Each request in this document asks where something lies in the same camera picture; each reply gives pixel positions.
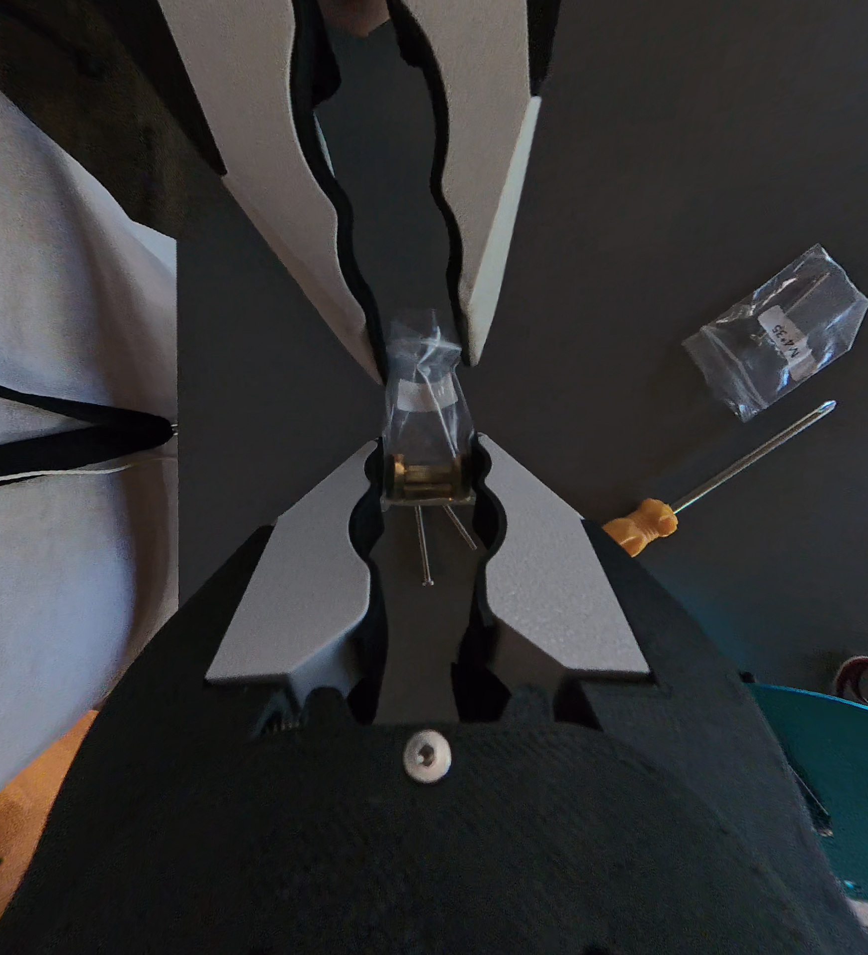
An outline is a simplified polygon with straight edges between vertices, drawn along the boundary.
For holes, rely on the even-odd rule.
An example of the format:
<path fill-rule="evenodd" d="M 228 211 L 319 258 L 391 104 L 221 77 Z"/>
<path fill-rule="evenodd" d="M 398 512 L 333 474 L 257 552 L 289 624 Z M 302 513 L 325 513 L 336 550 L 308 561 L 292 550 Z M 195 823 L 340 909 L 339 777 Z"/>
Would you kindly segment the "yellow handled screwdriver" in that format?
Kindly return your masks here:
<path fill-rule="evenodd" d="M 817 424 L 834 412 L 837 405 L 837 401 L 833 399 L 823 402 L 674 503 L 669 504 L 657 498 L 646 498 L 625 517 L 606 522 L 603 525 L 603 530 L 630 556 L 639 556 L 648 545 L 657 540 L 665 539 L 678 530 L 679 514 L 681 512 L 691 508 L 703 498 Z"/>

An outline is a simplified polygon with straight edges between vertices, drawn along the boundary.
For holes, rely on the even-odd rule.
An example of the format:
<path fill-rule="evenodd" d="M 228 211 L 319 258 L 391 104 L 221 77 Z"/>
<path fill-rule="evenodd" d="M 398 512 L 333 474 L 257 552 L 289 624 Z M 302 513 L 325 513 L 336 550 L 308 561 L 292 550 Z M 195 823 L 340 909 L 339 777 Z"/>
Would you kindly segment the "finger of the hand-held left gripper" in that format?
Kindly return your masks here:
<path fill-rule="evenodd" d="M 464 364 L 479 364 L 498 307 L 541 100 L 528 4 L 390 2 L 404 59 L 435 116 L 430 189 L 448 231 L 448 294 Z"/>
<path fill-rule="evenodd" d="M 160 2 L 223 181 L 334 335 L 376 382 L 380 315 L 353 252 L 353 213 L 314 114 L 316 2 Z"/>

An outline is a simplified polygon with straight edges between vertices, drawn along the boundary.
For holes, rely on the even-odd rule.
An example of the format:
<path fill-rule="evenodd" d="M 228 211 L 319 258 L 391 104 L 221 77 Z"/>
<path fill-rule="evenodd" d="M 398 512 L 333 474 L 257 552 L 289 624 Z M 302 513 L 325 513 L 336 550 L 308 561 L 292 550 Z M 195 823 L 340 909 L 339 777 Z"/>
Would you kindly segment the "labelled bag of long screws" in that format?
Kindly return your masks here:
<path fill-rule="evenodd" d="M 747 423 L 846 354 L 867 311 L 868 296 L 813 245 L 682 346 L 714 398 Z"/>

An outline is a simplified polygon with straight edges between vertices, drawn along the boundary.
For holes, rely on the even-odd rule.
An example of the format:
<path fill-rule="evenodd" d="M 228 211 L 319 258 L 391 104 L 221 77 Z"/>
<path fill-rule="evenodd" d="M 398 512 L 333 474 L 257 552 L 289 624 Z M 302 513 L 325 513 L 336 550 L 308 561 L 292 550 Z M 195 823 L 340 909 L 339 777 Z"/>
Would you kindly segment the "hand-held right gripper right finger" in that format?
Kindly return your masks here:
<path fill-rule="evenodd" d="M 473 450 L 478 558 L 457 664 L 500 683 L 653 674 L 581 515 L 486 435 Z"/>

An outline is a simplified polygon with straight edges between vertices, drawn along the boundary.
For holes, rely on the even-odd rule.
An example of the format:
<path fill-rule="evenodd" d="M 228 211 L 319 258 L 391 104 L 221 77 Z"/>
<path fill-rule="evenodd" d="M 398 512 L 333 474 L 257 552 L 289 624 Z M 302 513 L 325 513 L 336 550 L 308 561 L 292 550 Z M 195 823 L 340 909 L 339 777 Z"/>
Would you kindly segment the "small clear plastic bag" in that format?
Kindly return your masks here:
<path fill-rule="evenodd" d="M 386 339 L 388 378 L 382 431 L 383 497 L 391 505 L 454 505 L 474 500 L 474 425 L 457 375 L 462 347 L 440 325 L 434 308 L 395 313 Z M 405 464 L 450 464 L 450 484 L 405 484 L 404 495 L 385 486 L 385 458 Z"/>

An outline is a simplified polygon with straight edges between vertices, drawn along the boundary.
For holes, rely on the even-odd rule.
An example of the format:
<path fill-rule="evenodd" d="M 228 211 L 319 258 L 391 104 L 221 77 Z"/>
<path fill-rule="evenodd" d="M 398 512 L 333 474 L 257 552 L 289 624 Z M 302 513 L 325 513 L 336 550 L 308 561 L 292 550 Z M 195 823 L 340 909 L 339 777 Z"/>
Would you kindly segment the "teal acrylic plate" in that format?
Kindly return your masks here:
<path fill-rule="evenodd" d="M 868 903 L 868 707 L 785 686 L 746 684 L 797 776 L 823 852 Z"/>

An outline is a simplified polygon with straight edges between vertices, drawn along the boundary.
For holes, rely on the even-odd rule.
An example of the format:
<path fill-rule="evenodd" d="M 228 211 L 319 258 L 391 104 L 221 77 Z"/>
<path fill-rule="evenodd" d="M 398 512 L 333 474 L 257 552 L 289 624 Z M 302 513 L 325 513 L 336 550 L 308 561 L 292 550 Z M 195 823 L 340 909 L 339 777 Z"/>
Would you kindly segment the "person's white garment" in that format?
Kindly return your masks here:
<path fill-rule="evenodd" d="M 1 91 L 0 386 L 177 419 L 175 240 Z M 0 486 L 0 789 L 177 610 L 175 449 Z"/>

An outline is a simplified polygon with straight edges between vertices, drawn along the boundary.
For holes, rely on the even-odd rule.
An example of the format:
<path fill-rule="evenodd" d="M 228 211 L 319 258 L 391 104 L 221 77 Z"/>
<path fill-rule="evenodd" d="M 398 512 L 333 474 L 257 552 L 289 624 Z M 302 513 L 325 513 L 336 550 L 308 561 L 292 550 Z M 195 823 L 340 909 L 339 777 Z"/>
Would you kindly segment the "dark grey desk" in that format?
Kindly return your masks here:
<path fill-rule="evenodd" d="M 390 24 L 333 37 L 322 128 L 382 307 L 440 306 L 433 119 Z M 179 245 L 180 601 L 379 430 L 374 387 L 201 158 Z M 740 670 L 825 689 L 868 655 L 868 314 L 748 424 L 681 342 L 819 243 L 868 295 L 868 2 L 564 2 L 474 421 L 584 517 L 676 500 L 643 564 Z"/>

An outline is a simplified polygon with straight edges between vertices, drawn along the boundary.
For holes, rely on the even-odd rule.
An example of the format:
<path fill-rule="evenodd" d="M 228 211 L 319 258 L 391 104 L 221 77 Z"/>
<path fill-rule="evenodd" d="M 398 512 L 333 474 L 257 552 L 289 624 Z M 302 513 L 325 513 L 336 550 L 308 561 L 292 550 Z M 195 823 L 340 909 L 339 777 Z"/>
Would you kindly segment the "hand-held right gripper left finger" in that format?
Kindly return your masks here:
<path fill-rule="evenodd" d="M 380 441 L 368 441 L 275 521 L 205 678 L 321 687 L 375 702 L 387 655 Z"/>

